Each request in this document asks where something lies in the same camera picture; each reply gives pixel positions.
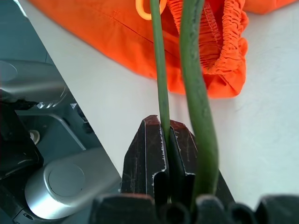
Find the white surface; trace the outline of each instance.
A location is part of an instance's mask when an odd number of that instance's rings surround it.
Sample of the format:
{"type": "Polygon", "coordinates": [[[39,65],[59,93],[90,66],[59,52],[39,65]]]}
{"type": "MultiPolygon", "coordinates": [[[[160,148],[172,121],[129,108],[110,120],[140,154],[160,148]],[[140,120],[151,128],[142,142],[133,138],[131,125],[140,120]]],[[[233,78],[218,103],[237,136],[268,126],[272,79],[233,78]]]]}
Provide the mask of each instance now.
{"type": "MultiPolygon", "coordinates": [[[[133,74],[20,1],[119,173],[140,122],[158,114],[157,85],[133,74]]],[[[249,15],[247,81],[240,96],[212,100],[220,170],[237,201],[299,194],[299,3],[249,15]]],[[[184,96],[171,118],[190,127],[184,96]]]]}

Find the black mechanical part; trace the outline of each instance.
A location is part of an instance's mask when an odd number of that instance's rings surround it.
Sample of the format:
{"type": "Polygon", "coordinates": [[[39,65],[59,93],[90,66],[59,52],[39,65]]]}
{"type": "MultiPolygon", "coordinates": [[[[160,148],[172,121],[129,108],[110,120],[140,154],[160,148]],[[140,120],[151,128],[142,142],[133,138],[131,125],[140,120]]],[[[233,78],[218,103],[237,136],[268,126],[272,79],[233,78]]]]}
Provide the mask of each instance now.
{"type": "MultiPolygon", "coordinates": [[[[195,138],[183,123],[171,120],[170,139],[173,150],[172,155],[174,155],[173,158],[168,158],[171,200],[189,207],[197,166],[198,149],[196,148],[195,138]]],[[[221,173],[219,173],[216,196],[225,206],[234,202],[234,198],[221,173]]]]}
{"type": "Polygon", "coordinates": [[[156,210],[147,195],[123,194],[98,197],[93,203],[90,224],[297,224],[299,196],[263,197],[253,212],[243,204],[233,203],[228,209],[215,196],[200,196],[197,212],[192,216],[179,203],[156,210]]]}
{"type": "Polygon", "coordinates": [[[149,195],[156,206],[167,203],[169,174],[165,145],[157,116],[148,116],[125,155],[121,193],[149,195]]]}
{"type": "Polygon", "coordinates": [[[43,157],[15,111],[0,103],[0,207],[15,224],[58,224],[63,219],[46,220],[29,209],[25,199],[28,178],[43,166],[43,157]]]}
{"type": "Polygon", "coordinates": [[[93,202],[90,224],[156,224],[156,208],[148,195],[99,196],[93,202]]]}

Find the scratched black metal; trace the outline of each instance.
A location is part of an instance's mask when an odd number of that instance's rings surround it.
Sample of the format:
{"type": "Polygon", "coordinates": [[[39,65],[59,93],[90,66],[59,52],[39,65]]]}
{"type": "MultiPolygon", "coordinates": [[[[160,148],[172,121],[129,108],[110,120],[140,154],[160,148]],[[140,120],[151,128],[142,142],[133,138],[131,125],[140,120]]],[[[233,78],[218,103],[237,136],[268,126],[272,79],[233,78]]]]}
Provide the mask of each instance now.
{"type": "MultiPolygon", "coordinates": [[[[197,148],[195,138],[189,129],[180,122],[171,121],[171,145],[175,158],[169,159],[170,171],[175,173],[175,185],[171,190],[172,197],[186,206],[190,205],[193,182],[197,166],[197,148]]],[[[219,173],[216,196],[227,206],[234,199],[219,173]]]]}
{"type": "Polygon", "coordinates": [[[124,160],[121,193],[147,194],[167,202],[168,162],[164,135],[156,115],[145,118],[124,160]]]}

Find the orange cloth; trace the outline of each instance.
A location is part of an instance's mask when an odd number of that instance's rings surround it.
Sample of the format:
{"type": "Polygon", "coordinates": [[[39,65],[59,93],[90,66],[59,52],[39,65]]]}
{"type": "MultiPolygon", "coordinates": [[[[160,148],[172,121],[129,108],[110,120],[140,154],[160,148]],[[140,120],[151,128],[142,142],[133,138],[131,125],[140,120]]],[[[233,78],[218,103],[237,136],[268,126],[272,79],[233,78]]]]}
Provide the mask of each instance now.
{"type": "Polygon", "coordinates": [[[253,13],[265,14],[295,1],[296,0],[246,0],[244,10],[253,13]]]}
{"type": "MultiPolygon", "coordinates": [[[[135,0],[30,1],[52,20],[106,56],[137,74],[157,78],[152,24],[138,15],[135,0]]],[[[205,2],[199,49],[209,97],[234,97],[245,82],[247,43],[241,38],[241,33],[248,24],[248,18],[242,11],[244,1],[205,2]]],[[[168,7],[161,15],[168,89],[180,94],[185,93],[178,34],[182,2],[167,0],[168,7]]],[[[150,12],[149,0],[144,1],[144,10],[150,12]]]]}

